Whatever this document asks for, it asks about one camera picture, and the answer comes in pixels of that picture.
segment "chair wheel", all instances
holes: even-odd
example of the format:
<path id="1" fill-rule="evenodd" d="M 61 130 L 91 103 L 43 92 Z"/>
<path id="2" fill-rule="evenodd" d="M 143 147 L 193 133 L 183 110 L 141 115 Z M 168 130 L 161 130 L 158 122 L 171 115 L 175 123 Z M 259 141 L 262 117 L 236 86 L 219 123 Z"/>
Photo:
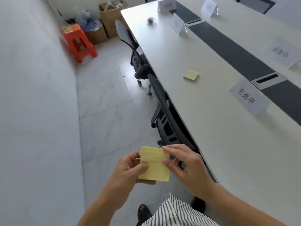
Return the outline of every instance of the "chair wheel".
<path id="1" fill-rule="evenodd" d="M 158 140 L 158 141 L 157 141 L 157 144 L 158 144 L 159 146 L 164 146 L 164 143 L 163 143 L 162 140 Z"/>

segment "sticky note pad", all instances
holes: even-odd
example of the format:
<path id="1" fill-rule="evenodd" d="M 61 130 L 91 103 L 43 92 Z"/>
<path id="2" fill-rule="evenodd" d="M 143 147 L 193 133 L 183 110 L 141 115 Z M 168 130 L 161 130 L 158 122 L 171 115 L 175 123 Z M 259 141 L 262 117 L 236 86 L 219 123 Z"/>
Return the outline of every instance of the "sticky note pad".
<path id="1" fill-rule="evenodd" d="M 184 78 L 188 78 L 188 79 L 191 79 L 191 80 L 195 80 L 195 78 L 197 77 L 197 75 L 198 75 L 197 72 L 188 70 L 188 71 L 186 72 L 186 74 L 184 75 Z"/>
<path id="2" fill-rule="evenodd" d="M 140 152 L 140 162 L 148 164 L 148 170 L 139 176 L 139 179 L 169 181 L 169 169 L 162 161 L 169 159 L 169 154 L 162 148 L 143 146 Z"/>

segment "long office table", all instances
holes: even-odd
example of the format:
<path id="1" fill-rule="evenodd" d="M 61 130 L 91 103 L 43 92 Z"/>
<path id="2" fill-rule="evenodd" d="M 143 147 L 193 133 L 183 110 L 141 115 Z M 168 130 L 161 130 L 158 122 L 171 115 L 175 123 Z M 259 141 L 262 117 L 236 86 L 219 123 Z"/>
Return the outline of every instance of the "long office table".
<path id="1" fill-rule="evenodd" d="M 215 18 L 201 14 L 204 0 L 177 1 L 301 88 L 300 64 L 288 70 L 263 55 L 275 37 L 301 48 L 300 31 L 232 0 L 214 0 Z M 172 14 L 158 13 L 157 2 L 122 15 L 216 181 L 285 224 L 300 225 L 300 125 L 274 103 L 266 113 L 249 114 L 228 92 L 241 73 L 189 28 L 178 36 L 169 26 Z M 183 79 L 187 70 L 199 73 L 194 82 Z"/>

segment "orange stool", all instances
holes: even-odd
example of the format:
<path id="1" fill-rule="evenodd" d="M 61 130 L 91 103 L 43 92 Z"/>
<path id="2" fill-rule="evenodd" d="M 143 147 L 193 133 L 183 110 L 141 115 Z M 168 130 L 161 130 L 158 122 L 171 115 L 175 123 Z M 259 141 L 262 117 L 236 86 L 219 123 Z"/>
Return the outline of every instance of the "orange stool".
<path id="1" fill-rule="evenodd" d="M 82 63 L 82 58 L 88 54 L 91 54 L 93 58 L 98 56 L 94 46 L 87 39 L 79 24 L 64 27 L 62 32 L 78 63 Z"/>

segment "striped clothing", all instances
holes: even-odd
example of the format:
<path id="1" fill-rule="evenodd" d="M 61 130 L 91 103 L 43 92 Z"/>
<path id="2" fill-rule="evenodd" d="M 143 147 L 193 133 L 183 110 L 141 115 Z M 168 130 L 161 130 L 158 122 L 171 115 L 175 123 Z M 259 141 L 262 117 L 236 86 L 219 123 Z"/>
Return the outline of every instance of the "striped clothing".
<path id="1" fill-rule="evenodd" d="M 141 226 L 219 226 L 211 218 L 169 194 L 155 214 Z"/>

